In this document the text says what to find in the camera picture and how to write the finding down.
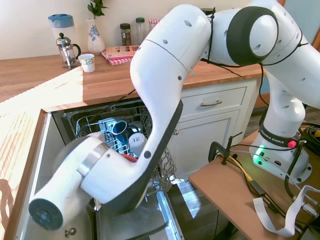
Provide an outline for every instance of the french press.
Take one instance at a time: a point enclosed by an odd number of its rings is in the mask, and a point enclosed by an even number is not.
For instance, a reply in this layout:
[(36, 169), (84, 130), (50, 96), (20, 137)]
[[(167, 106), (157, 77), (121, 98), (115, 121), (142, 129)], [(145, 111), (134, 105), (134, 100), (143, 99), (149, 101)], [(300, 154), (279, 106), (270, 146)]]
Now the french press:
[[(56, 45), (59, 48), (60, 57), (63, 68), (78, 66), (77, 59), (81, 54), (81, 49), (77, 44), (71, 44), (71, 40), (64, 36), (62, 32), (59, 33), (59, 38), (56, 40)], [(74, 47), (78, 49), (78, 55), (75, 56)]]

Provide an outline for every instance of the kitchen counter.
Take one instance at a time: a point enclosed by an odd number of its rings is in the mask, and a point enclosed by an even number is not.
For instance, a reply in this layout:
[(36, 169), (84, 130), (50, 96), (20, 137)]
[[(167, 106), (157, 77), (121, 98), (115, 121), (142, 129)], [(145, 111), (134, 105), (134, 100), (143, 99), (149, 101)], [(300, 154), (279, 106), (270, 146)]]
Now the kitchen counter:
[[(237, 74), (199, 62), (184, 89), (259, 78), (259, 65), (232, 68)], [(11, 240), (24, 197), (46, 112), (138, 97), (130, 65), (111, 66), (95, 57), (95, 72), (61, 67), (60, 56), (0, 60), (0, 238)]]

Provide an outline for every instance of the dishwasher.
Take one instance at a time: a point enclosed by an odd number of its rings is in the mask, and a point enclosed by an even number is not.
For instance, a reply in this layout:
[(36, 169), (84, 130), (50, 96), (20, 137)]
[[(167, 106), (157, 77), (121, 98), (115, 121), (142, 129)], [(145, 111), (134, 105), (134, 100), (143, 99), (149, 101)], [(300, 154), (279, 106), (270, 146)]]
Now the dishwasher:
[[(135, 157), (129, 145), (121, 143), (109, 130), (117, 121), (128, 125), (139, 123), (139, 132), (146, 138), (152, 131), (152, 119), (140, 99), (111, 103), (87, 109), (53, 114), (62, 138), (69, 140), (91, 133), (103, 133), (105, 143), (120, 154)], [(92, 199), (89, 204), (93, 239), (96, 240), (184, 240), (167, 196), (175, 180), (176, 166), (166, 148), (148, 183), (139, 207), (132, 211), (108, 217), (103, 205)]]

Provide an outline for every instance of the green indicator light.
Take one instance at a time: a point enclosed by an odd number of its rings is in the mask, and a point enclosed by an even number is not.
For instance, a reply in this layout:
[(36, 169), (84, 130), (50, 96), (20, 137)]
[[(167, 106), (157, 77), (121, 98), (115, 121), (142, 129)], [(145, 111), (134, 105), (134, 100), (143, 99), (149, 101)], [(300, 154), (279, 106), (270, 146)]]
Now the green indicator light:
[[(264, 150), (264, 148), (265, 148), (264, 145), (260, 145), (260, 147), (257, 149), (257, 151), (255, 152), (255, 154), (260, 155), (261, 152)], [(254, 161), (255, 163), (258, 163), (258, 160), (259, 160), (259, 156), (257, 156), (257, 155), (253, 155), (253, 161)]]

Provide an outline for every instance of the flower vase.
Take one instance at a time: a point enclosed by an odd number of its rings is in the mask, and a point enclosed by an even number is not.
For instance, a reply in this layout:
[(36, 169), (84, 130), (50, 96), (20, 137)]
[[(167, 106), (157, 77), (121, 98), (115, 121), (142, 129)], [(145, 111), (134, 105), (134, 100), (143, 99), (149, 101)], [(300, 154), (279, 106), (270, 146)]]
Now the flower vase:
[(100, 33), (98, 32), (96, 20), (91, 18), (87, 19), (86, 21), (89, 27), (88, 50), (93, 55), (100, 55), (101, 52), (106, 50), (106, 46), (100, 37)]

